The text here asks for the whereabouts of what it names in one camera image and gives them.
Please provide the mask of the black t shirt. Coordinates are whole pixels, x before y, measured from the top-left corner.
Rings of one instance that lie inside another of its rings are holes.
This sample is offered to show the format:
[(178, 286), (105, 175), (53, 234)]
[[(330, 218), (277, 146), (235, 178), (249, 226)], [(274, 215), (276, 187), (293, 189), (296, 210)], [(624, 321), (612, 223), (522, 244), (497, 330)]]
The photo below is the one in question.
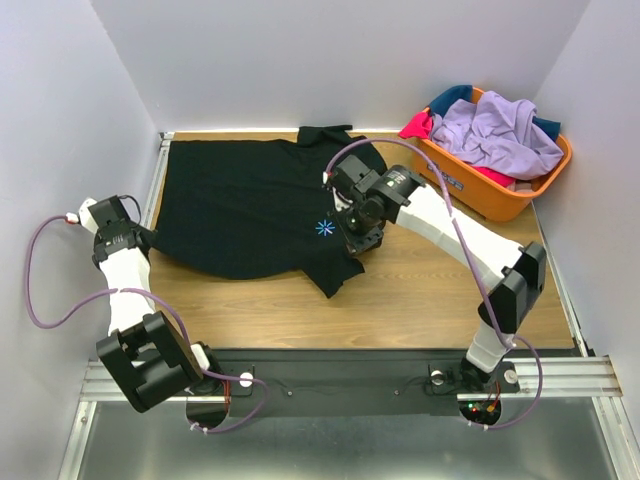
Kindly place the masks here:
[(364, 271), (328, 213), (331, 158), (350, 126), (302, 127), (284, 139), (171, 143), (154, 247), (231, 280), (303, 272), (332, 297)]

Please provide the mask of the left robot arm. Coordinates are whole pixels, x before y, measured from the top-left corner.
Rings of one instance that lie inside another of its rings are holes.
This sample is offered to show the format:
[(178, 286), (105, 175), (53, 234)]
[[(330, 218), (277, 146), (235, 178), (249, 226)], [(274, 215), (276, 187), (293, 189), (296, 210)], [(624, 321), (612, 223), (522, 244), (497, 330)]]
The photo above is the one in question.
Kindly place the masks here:
[(143, 413), (191, 387), (215, 392), (223, 371), (213, 351), (187, 340), (184, 329), (175, 328), (150, 296), (155, 233), (132, 220), (118, 196), (86, 199), (80, 220), (94, 234), (93, 263), (115, 291), (108, 333), (97, 342), (97, 354), (131, 406)]

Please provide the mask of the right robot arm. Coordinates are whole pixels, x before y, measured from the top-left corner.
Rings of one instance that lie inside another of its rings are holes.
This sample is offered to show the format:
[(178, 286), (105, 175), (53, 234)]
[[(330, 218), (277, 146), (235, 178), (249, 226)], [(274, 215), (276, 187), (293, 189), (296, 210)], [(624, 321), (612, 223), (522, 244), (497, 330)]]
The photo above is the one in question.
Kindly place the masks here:
[(400, 165), (378, 173), (349, 155), (328, 165), (323, 183), (334, 198), (332, 220), (351, 255), (380, 247), (384, 228), (392, 223), (469, 268), (482, 297), (481, 323), (461, 362), (460, 378), (472, 390), (491, 384), (544, 289), (544, 247), (536, 242), (523, 246), (494, 233)]

